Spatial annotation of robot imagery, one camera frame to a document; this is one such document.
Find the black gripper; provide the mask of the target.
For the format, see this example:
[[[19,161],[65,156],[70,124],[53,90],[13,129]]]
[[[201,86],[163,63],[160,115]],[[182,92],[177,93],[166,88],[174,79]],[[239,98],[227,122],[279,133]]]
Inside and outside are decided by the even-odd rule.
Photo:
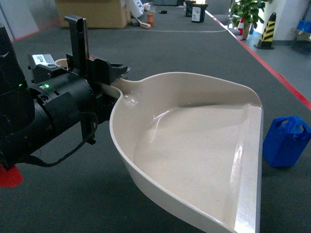
[[[86,67],[80,68],[74,64],[73,55],[67,54],[69,70],[80,75],[93,90],[95,100],[92,102],[91,111],[94,112],[101,124],[110,119],[110,114],[115,103],[115,98],[105,94],[100,87],[101,84],[108,84],[110,76],[110,84],[121,79],[131,68],[122,64],[110,64],[106,60],[99,58],[89,58],[84,62]]]

